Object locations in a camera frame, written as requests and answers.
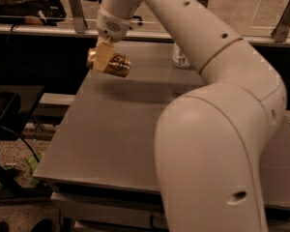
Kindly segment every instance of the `white can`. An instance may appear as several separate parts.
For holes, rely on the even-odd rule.
[[[183,50],[174,43],[173,48],[173,64],[178,68],[188,68],[190,66],[189,59],[185,56]]]

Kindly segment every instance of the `gray tabletop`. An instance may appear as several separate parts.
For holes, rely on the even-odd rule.
[[[195,70],[171,63],[173,44],[121,42],[132,59],[127,78],[89,72],[34,176],[158,193],[155,123],[165,106],[204,85]]]

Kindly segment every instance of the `person in background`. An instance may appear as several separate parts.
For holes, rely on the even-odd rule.
[[[47,0],[0,0],[0,17],[1,23],[52,24],[48,21],[52,17],[52,10]]]

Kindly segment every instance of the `floor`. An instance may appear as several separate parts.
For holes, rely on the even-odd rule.
[[[73,27],[72,13],[68,0],[62,0],[67,19],[58,24],[59,27]],[[276,26],[288,0],[209,0],[209,10],[216,14],[242,35],[268,36]],[[81,1],[85,18],[89,27],[95,27],[99,3]],[[135,22],[133,30],[164,31],[158,19],[142,4],[136,12],[144,19],[142,26]],[[45,125],[45,130],[37,134],[33,124],[28,124],[24,134],[28,143],[36,152],[44,152],[56,131],[56,126]],[[17,175],[15,179],[25,188],[32,187],[30,169],[25,158],[31,153],[25,145],[15,142],[0,142],[0,164],[15,163]],[[0,200],[0,220],[9,224],[11,232],[30,231],[42,218],[51,218],[55,224],[55,232],[60,231],[62,218],[59,211],[48,198],[32,200]],[[270,231],[290,231],[290,223],[271,222]]]

